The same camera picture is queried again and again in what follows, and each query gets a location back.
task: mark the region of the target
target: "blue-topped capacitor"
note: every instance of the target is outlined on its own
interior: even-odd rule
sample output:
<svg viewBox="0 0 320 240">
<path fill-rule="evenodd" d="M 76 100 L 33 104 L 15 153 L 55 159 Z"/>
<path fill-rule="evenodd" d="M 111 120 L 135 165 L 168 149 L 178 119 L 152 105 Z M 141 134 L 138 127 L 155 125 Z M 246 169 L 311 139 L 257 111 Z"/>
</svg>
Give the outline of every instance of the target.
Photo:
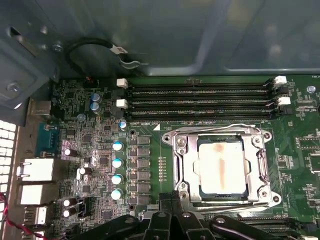
<svg viewBox="0 0 320 240">
<path fill-rule="evenodd" d="M 101 112 L 101 107 L 99 106 L 99 103 L 93 102 L 90 104 L 90 109 L 95 113 L 98 114 Z"/>
<path fill-rule="evenodd" d="M 115 141 L 112 145 L 113 150 L 115 151 L 121 151 L 122 149 L 124 149 L 124 144 L 120 141 Z"/>
<path fill-rule="evenodd" d="M 113 175 L 111 178 L 111 181 L 114 185 L 118 185 L 122 183 L 123 180 L 124 180 L 124 177 L 121 174 Z"/>
<path fill-rule="evenodd" d="M 125 131 L 127 129 L 128 125 L 127 125 L 127 122 L 126 121 L 121 121 L 119 122 L 119 128 L 122 130 L 122 131 Z"/>
<path fill-rule="evenodd" d="M 121 168 L 124 165 L 124 161 L 120 158 L 115 158 L 112 160 L 112 166 L 115 169 Z"/>
<path fill-rule="evenodd" d="M 102 101 L 102 98 L 100 97 L 100 95 L 98 94 L 98 93 L 92 93 L 91 94 L 91 100 L 92 100 L 92 102 L 96 102 L 96 103 L 101 103 L 101 101 Z"/>
</svg>

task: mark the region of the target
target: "black ram slot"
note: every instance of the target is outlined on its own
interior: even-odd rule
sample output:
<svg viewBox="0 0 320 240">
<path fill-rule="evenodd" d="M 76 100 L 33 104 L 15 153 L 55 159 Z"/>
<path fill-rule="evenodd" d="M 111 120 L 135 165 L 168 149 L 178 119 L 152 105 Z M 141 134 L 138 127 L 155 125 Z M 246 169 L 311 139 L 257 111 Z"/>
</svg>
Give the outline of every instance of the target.
<svg viewBox="0 0 320 240">
<path fill-rule="evenodd" d="M 189 101 L 189 100 L 229 100 L 230 98 L 239 100 L 268 100 L 269 96 L 265 93 L 257 92 L 224 92 L 224 93 L 170 93 L 170 94 L 139 94 L 133 95 L 133 101 L 156 101 L 165 99 L 166 101 Z"/>
<path fill-rule="evenodd" d="M 203 113 L 203 114 L 146 114 L 128 115 L 128 122 L 139 121 L 214 121 L 214 120 L 268 120 L 274 116 L 268 112 L 224 112 L 224 113 Z"/>
</svg>

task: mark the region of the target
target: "screw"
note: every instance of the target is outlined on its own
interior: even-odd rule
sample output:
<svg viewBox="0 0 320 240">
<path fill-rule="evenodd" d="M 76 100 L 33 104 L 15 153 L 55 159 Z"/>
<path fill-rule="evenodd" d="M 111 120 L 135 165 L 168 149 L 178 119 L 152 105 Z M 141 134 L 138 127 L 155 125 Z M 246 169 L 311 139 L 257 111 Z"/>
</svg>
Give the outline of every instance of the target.
<svg viewBox="0 0 320 240">
<path fill-rule="evenodd" d="M 183 216 L 184 218 L 190 218 L 190 217 L 191 217 L 191 214 L 190 214 L 189 212 L 184 212 L 184 213 L 182 213 L 182 216 Z"/>
<path fill-rule="evenodd" d="M 8 84 L 8 86 L 6 86 L 6 90 L 9 92 L 18 92 L 20 90 L 20 85 L 16 82 L 12 82 L 10 84 Z"/>
<path fill-rule="evenodd" d="M 265 139 L 269 139 L 270 138 L 270 134 L 269 133 L 265 133 L 263 136 L 264 136 Z"/>
<path fill-rule="evenodd" d="M 226 222 L 226 220 L 225 220 L 224 218 L 222 218 L 222 217 L 218 217 L 218 218 L 216 219 L 216 221 L 217 221 L 218 223 L 220 223 L 220 224 L 224 224 L 224 223 Z"/>
<path fill-rule="evenodd" d="M 47 26 L 43 26 L 41 29 L 40 29 L 40 32 L 44 35 L 47 35 L 48 34 L 48 27 Z"/>
<path fill-rule="evenodd" d="M 52 49 L 58 53 L 62 53 L 64 51 L 64 47 L 62 46 L 62 43 L 60 41 L 53 44 Z"/>
<path fill-rule="evenodd" d="M 178 146 L 183 147 L 184 145 L 186 145 L 186 140 L 181 137 L 181 138 L 178 138 L 176 143 L 178 144 Z"/>
<path fill-rule="evenodd" d="M 307 91 L 308 93 L 310 93 L 310 94 L 313 94 L 313 93 L 315 93 L 315 91 L 316 91 L 316 87 L 315 87 L 315 86 L 307 86 L 307 87 L 306 87 L 306 91 Z"/>
<path fill-rule="evenodd" d="M 275 203 L 279 202 L 279 200 L 280 200 L 280 199 L 279 199 L 278 196 L 274 196 L 274 197 L 273 197 L 273 201 L 274 201 Z"/>
<path fill-rule="evenodd" d="M 132 224 L 134 220 L 132 218 L 128 218 L 127 220 L 124 221 L 126 224 Z"/>
</svg>

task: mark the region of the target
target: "chip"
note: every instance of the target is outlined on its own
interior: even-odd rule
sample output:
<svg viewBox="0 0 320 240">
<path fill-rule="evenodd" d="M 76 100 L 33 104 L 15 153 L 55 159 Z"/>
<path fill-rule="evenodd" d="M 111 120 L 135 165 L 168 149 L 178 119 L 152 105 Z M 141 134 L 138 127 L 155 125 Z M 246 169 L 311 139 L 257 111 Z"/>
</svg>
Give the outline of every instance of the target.
<svg viewBox="0 0 320 240">
<path fill-rule="evenodd" d="M 138 168 L 150 168 L 150 160 L 149 159 L 139 159 L 138 160 Z"/>
<path fill-rule="evenodd" d="M 74 130 L 74 129 L 68 129 L 66 131 L 66 137 L 67 138 L 74 138 L 75 135 L 76 135 L 76 130 Z"/>
<path fill-rule="evenodd" d="M 83 193 L 90 193 L 90 185 L 82 186 L 82 192 Z"/>
<path fill-rule="evenodd" d="M 137 204 L 138 200 L 136 197 L 129 197 L 129 204 Z"/>
<path fill-rule="evenodd" d="M 147 194 L 150 192 L 150 187 L 149 183 L 138 183 L 138 193 Z"/>
<path fill-rule="evenodd" d="M 130 145 L 137 145 L 137 139 L 130 139 Z"/>
<path fill-rule="evenodd" d="M 112 210 L 102 211 L 102 219 L 110 220 L 113 216 L 114 212 Z"/>
<path fill-rule="evenodd" d="M 150 156 L 150 148 L 149 147 L 144 147 L 144 148 L 140 147 L 140 148 L 138 148 L 137 155 L 139 157 L 148 157 L 148 156 Z"/>
<path fill-rule="evenodd" d="M 138 180 L 149 180 L 150 171 L 138 171 Z"/>
<path fill-rule="evenodd" d="M 136 180 L 137 179 L 137 174 L 136 173 L 130 173 L 129 174 L 129 179 L 130 180 Z"/>
<path fill-rule="evenodd" d="M 137 168 L 138 167 L 138 163 L 136 161 L 129 161 L 128 167 L 129 168 Z"/>
<path fill-rule="evenodd" d="M 137 151 L 130 151 L 129 156 L 130 157 L 136 157 L 137 156 Z"/>
<path fill-rule="evenodd" d="M 137 142 L 138 142 L 138 145 L 150 145 L 150 137 L 138 136 Z"/>
<path fill-rule="evenodd" d="M 99 159 L 99 164 L 100 165 L 108 165 L 109 164 L 109 160 L 108 160 L 108 158 L 107 157 L 100 157 L 100 159 Z"/>
<path fill-rule="evenodd" d="M 91 138 L 92 138 L 91 135 L 84 135 L 82 138 L 82 142 L 85 144 L 91 143 Z"/>
<path fill-rule="evenodd" d="M 134 186 L 129 186 L 129 191 L 130 192 L 136 192 L 137 191 L 137 185 L 134 185 Z"/>
<path fill-rule="evenodd" d="M 85 158 L 83 159 L 83 162 L 84 162 L 85 164 L 90 163 L 90 162 L 91 162 L 91 157 L 85 157 Z"/>
<path fill-rule="evenodd" d="M 138 201 L 138 205 L 149 205 L 150 204 L 150 196 L 149 195 L 138 195 L 137 201 Z"/>
</svg>

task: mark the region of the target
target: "capacitor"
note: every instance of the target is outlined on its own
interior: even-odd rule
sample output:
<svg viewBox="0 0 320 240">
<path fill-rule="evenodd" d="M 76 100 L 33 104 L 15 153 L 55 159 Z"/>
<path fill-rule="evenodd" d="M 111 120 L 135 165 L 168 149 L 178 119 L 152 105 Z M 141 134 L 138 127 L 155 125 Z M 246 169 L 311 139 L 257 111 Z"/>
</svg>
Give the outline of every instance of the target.
<svg viewBox="0 0 320 240">
<path fill-rule="evenodd" d="M 112 160 L 112 166 L 115 169 L 121 168 L 124 165 L 124 161 L 120 158 L 115 158 Z"/>
<path fill-rule="evenodd" d="M 120 188 L 117 188 L 111 192 L 111 198 L 113 200 L 119 200 L 123 194 L 124 192 Z"/>
<path fill-rule="evenodd" d="M 70 206 L 76 205 L 77 203 L 78 203 L 78 200 L 75 197 L 71 197 L 63 201 L 63 206 L 70 207 Z"/>
<path fill-rule="evenodd" d="M 124 177 L 121 174 L 116 174 L 111 178 L 111 181 L 114 185 L 120 184 L 124 180 Z"/>
<path fill-rule="evenodd" d="M 119 122 L 119 128 L 122 130 L 122 131 L 125 131 L 127 129 L 128 125 L 127 125 L 127 122 L 126 121 L 121 121 Z"/>
<path fill-rule="evenodd" d="M 69 157 L 76 157 L 78 156 L 78 151 L 74 149 L 67 148 L 64 150 L 64 155 L 69 156 Z"/>
<path fill-rule="evenodd" d="M 124 149 L 124 144 L 120 141 L 115 141 L 112 145 L 113 150 L 115 151 L 121 151 Z"/>
<path fill-rule="evenodd" d="M 92 174 L 92 168 L 91 167 L 81 167 L 79 170 L 79 173 L 81 175 L 89 175 Z"/>
<path fill-rule="evenodd" d="M 93 101 L 93 102 L 96 102 L 96 103 L 101 103 L 101 101 L 102 101 L 102 98 L 100 97 L 100 95 L 98 94 L 98 93 L 92 93 L 91 94 L 91 100 Z"/>
<path fill-rule="evenodd" d="M 74 206 L 72 206 L 72 207 L 70 207 L 70 208 L 68 208 L 68 209 L 63 211 L 63 216 L 65 218 L 68 218 L 68 217 L 70 217 L 72 215 L 75 215 L 76 213 L 77 213 L 77 209 Z"/>
<path fill-rule="evenodd" d="M 90 104 L 90 109 L 95 113 L 98 114 L 101 112 L 101 107 L 97 102 L 93 102 Z"/>
<path fill-rule="evenodd" d="M 86 120 L 86 115 L 84 115 L 83 113 L 78 114 L 78 116 L 76 116 L 76 119 L 79 122 L 83 122 L 84 120 Z"/>
</svg>

